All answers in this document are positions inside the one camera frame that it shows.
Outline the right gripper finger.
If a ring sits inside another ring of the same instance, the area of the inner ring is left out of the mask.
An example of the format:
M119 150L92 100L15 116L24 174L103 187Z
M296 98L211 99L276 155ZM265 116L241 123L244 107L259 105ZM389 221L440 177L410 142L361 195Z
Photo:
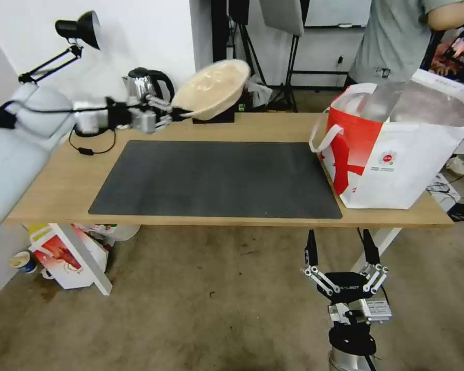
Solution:
M339 294L340 287L318 269L318 250L313 229L308 231L304 256L306 263L306 267L303 268L304 275L316 284L317 289L319 289L324 296Z
M378 248L368 229L362 231L362 244L364 249L365 265L361 269L361 275L365 277L363 292L376 294L386 281L389 269L380 262Z

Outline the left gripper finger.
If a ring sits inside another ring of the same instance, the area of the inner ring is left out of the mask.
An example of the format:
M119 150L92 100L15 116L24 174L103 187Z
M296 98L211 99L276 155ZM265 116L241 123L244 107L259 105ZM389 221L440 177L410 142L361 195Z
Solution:
M144 96L143 102L147 106L166 112L167 114L171 116L193 116L194 114L193 111L189 111L181 107L173 106L170 102L160 99L151 94L147 94L146 96Z
M172 111L160 118L155 127L165 127L172 122L181 122L192 117L191 111Z

